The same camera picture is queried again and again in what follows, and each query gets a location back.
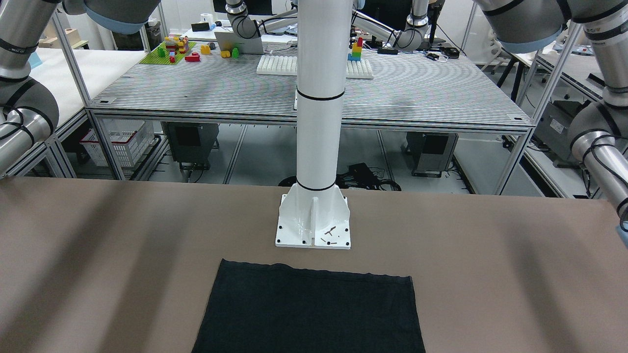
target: slotted aluminum tabletop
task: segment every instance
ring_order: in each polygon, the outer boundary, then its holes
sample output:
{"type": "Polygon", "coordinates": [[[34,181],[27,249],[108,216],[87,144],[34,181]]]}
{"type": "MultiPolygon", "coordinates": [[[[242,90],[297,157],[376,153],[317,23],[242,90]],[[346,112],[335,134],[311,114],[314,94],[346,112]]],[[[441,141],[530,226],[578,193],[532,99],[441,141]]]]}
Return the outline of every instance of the slotted aluminum tabletop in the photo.
{"type": "MultiPolygon", "coordinates": [[[[557,54],[542,54],[538,61],[548,70],[553,70],[558,62],[558,57],[557,54]]],[[[563,79],[589,98],[602,100],[604,87],[588,77],[590,73],[598,72],[600,72],[600,66],[595,57],[572,54],[565,63],[563,79]]]]}
{"type": "MultiPolygon", "coordinates": [[[[532,126],[466,57],[433,62],[422,54],[364,50],[363,58],[375,79],[347,79],[345,127],[522,134],[532,126]]],[[[201,62],[137,64],[93,99],[91,108],[102,117],[296,124],[296,77],[258,75],[259,59],[225,59],[214,50],[201,62]]]]}

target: white metal base plate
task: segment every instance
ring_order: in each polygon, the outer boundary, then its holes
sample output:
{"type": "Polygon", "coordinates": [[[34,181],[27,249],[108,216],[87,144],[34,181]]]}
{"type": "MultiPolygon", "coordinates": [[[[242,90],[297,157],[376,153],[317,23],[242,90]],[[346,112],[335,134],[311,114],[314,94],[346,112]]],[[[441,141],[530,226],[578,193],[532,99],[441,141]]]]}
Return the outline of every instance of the white metal base plate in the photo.
{"type": "MultiPolygon", "coordinates": [[[[286,194],[281,196],[281,202],[286,199],[286,194]]],[[[330,225],[328,228],[316,232],[313,239],[303,240],[297,232],[290,231],[288,227],[281,225],[279,218],[275,245],[281,247],[315,247],[320,249],[351,249],[351,229],[349,221],[341,221],[338,224],[330,225]]]]}

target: laptop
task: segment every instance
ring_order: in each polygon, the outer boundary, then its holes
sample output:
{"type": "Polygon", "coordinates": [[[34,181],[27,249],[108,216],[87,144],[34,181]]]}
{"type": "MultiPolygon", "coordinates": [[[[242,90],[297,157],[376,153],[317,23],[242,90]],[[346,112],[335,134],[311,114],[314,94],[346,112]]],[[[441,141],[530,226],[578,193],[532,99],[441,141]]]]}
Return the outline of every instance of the laptop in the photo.
{"type": "Polygon", "coordinates": [[[244,39],[231,32],[215,32],[220,51],[237,48],[240,54],[264,54],[262,38],[244,39]]]}

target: red lego block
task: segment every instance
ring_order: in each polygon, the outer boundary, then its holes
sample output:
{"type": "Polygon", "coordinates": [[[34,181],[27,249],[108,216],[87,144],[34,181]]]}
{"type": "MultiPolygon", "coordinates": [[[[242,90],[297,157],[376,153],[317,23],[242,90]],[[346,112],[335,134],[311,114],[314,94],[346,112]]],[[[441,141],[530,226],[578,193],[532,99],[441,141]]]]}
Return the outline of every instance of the red lego block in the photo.
{"type": "Polygon", "coordinates": [[[188,55],[187,57],[185,57],[185,61],[187,62],[199,62],[200,61],[200,55],[196,52],[188,55]]]}

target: green lego baseplate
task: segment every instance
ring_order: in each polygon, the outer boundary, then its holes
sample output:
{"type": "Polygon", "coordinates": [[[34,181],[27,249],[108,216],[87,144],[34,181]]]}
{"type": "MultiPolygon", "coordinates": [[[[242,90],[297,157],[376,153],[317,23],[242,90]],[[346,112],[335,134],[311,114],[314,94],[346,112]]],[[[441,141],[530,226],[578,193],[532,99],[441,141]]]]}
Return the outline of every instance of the green lego baseplate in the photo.
{"type": "Polygon", "coordinates": [[[187,52],[186,54],[176,54],[175,55],[175,62],[171,63],[170,62],[170,53],[168,52],[168,50],[166,49],[166,43],[161,43],[159,44],[159,46],[157,48],[155,48],[153,51],[151,51],[150,53],[148,53],[148,55],[146,55],[145,58],[143,58],[139,63],[145,63],[148,65],[176,65],[178,64],[181,60],[183,60],[183,58],[185,58],[186,55],[191,54],[192,52],[192,48],[196,45],[195,41],[190,41],[188,42],[188,45],[190,47],[190,51],[187,52]],[[162,48],[166,51],[166,56],[165,57],[160,57],[159,53],[157,52],[159,50],[159,48],[162,48]]]}

